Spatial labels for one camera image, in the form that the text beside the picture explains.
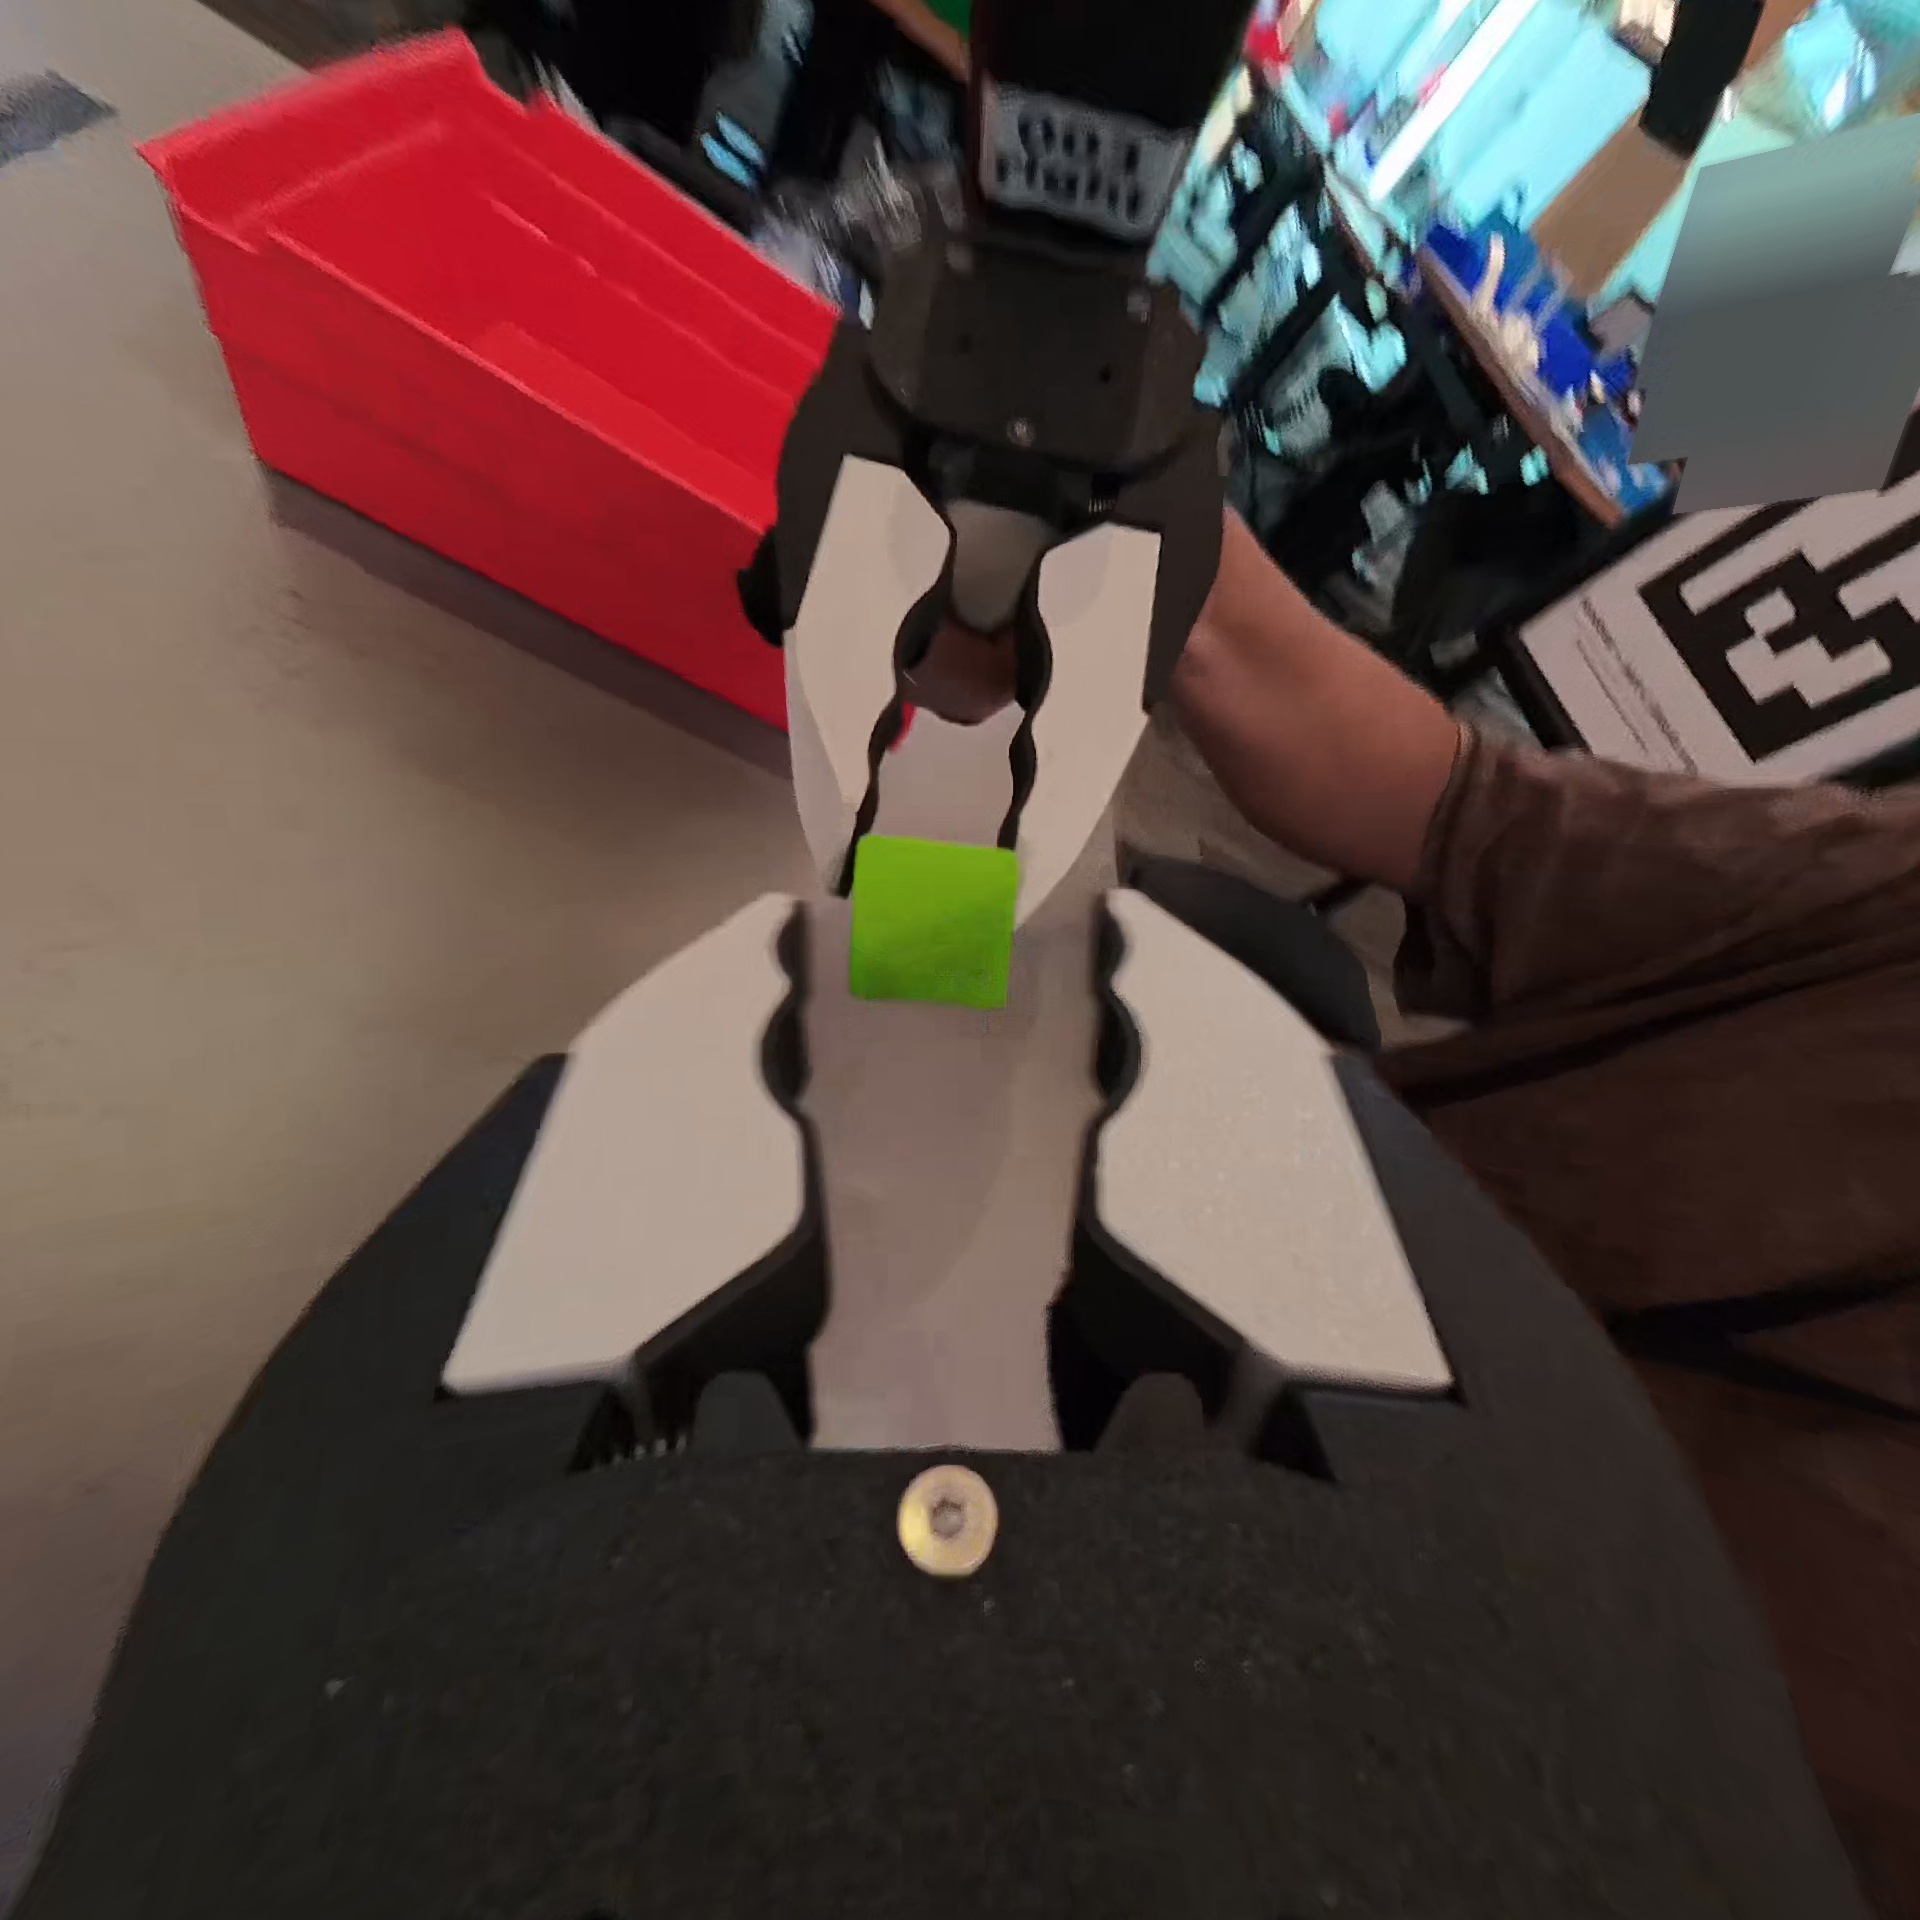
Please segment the green wooden block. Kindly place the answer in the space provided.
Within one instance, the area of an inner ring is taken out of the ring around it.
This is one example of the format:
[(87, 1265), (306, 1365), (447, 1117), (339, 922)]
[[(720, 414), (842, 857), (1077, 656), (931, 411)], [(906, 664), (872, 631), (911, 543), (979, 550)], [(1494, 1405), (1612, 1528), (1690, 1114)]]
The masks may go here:
[(1006, 1003), (1018, 852), (869, 831), (854, 850), (849, 990), (991, 1011)]

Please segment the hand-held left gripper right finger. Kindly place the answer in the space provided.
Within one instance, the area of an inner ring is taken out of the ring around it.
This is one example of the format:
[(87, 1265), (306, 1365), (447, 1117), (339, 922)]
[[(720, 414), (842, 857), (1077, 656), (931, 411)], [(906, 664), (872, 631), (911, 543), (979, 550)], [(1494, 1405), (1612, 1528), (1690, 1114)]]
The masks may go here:
[(1296, 1420), (1314, 1391), (1454, 1401), (1332, 1042), (1143, 892), (1103, 898), (1092, 985), (1059, 1417), (1107, 1420), (1156, 1375), (1208, 1420)]

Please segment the grey desk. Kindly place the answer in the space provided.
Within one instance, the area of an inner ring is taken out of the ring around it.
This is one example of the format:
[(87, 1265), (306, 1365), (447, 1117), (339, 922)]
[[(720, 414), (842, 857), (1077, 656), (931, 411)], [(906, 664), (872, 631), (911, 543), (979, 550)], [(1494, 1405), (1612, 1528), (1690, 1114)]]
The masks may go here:
[(4, 1899), (181, 1488), (527, 1061), (809, 878), (780, 737), (258, 467), (139, 141), (290, 63), (4, 3)]

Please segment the cardboard box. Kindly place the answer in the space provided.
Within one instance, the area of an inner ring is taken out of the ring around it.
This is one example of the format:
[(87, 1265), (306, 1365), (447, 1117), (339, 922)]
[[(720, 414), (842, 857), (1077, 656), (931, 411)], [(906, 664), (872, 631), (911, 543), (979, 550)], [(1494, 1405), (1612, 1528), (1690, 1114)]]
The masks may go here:
[(1604, 291), (1686, 183), (1697, 156), (1671, 149), (1635, 117), (1544, 205), (1530, 234), (1573, 296)]

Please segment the red plastic bin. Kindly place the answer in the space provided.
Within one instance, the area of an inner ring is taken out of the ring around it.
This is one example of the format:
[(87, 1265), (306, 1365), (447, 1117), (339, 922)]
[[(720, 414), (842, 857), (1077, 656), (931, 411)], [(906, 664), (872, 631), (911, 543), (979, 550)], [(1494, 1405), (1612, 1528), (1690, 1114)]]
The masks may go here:
[(786, 725), (738, 574), (827, 299), (454, 28), (139, 152), (267, 467)]

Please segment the person's brown clothing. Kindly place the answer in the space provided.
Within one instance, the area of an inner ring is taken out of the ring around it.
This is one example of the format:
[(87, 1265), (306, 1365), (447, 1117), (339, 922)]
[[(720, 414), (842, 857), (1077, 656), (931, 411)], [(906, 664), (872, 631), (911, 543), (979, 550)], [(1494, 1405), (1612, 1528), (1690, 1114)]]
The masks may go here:
[(1917, 783), (1471, 736), (1383, 1073), (1627, 1338), (1764, 1608), (1880, 1916), (1917, 1916)]

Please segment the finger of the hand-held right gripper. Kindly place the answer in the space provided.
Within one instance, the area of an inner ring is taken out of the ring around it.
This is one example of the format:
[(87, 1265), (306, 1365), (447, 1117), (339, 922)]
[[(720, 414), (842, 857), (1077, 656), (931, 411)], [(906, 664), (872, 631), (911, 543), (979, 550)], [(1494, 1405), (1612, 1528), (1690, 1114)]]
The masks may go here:
[(817, 900), (838, 898), (856, 839), (968, 824), (959, 728), (920, 716), (904, 733), (898, 639), (941, 607), (953, 531), (904, 470), (846, 457), (784, 634), (791, 779)]
[(1107, 521), (1036, 564), (1045, 673), (1016, 736), (1027, 779), (1014, 835), (1016, 928), (1068, 880), (1134, 757), (1161, 550), (1161, 534)]

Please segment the black framed board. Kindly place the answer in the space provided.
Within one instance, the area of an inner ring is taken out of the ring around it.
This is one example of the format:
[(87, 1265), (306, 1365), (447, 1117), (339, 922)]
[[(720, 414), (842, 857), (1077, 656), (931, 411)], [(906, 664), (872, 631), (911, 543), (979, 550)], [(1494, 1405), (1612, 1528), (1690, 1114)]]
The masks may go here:
[(1724, 786), (1911, 779), (1917, 471), (1675, 516), (1487, 647), (1559, 749)]

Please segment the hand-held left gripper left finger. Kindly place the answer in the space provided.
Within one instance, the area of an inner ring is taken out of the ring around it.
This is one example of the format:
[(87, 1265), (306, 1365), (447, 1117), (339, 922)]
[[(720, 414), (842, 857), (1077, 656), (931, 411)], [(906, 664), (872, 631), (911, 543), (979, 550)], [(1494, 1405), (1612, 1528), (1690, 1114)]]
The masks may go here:
[(812, 1417), (829, 1310), (805, 901), (764, 893), (618, 991), (571, 1044), (442, 1384), (623, 1384), (687, 1420), (762, 1373)]

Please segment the person's right hand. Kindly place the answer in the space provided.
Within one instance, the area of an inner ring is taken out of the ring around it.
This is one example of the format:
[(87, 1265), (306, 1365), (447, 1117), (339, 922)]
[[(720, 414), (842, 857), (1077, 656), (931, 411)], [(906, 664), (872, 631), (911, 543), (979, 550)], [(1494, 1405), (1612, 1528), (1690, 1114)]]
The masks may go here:
[(898, 641), (897, 684), (906, 708), (962, 728), (1020, 708), (1020, 611), (982, 628), (944, 606), (917, 609)]

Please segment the black office chair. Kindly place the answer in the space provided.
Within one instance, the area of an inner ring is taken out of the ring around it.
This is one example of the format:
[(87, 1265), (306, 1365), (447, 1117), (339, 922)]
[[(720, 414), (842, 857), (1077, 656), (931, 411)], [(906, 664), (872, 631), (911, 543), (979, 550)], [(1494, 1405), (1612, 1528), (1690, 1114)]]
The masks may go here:
[(1285, 997), (1326, 1042), (1379, 1054), (1380, 1013), (1362, 955), (1314, 907), (1198, 859), (1123, 843), (1119, 881)]

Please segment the person's right forearm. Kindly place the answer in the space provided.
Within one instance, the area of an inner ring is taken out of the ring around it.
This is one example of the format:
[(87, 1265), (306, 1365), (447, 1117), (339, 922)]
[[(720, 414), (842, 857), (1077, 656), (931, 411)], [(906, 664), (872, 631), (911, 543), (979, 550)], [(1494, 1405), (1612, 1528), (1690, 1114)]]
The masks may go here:
[(1421, 893), (1472, 736), (1316, 609), (1230, 505), (1168, 699), (1213, 779), (1267, 839), (1402, 900)]

